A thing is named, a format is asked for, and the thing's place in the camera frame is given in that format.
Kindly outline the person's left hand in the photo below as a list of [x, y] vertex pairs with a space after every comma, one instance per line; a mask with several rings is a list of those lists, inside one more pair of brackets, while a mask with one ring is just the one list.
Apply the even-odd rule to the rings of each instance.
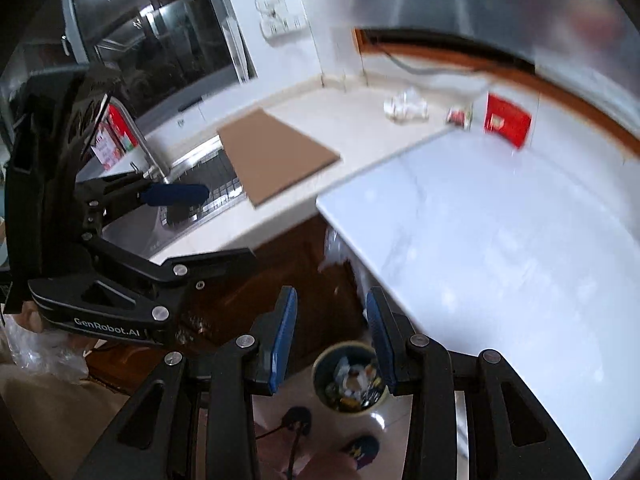
[[[32, 301], [25, 301], [19, 314], [10, 314], [9, 318], [24, 330], [41, 334], [46, 330], [46, 324], [38, 311], [36, 304]], [[98, 340], [96, 338], [62, 332], [64, 342], [68, 348], [81, 352], [91, 351]]]

